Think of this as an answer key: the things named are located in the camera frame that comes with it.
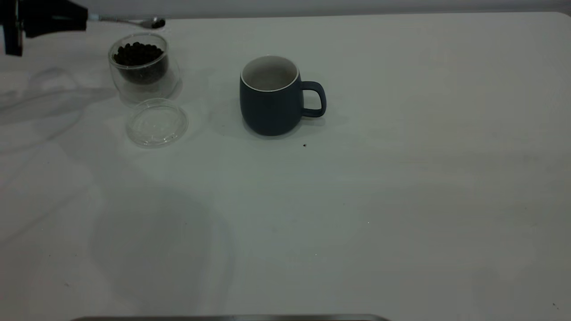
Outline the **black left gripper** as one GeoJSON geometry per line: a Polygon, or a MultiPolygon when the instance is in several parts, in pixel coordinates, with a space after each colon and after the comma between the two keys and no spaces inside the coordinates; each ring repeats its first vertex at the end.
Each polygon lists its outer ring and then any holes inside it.
{"type": "MultiPolygon", "coordinates": [[[[23,53],[24,0],[0,2],[0,24],[4,33],[6,55],[23,53]]],[[[27,38],[67,31],[86,31],[88,9],[71,0],[27,0],[27,38]]]]}

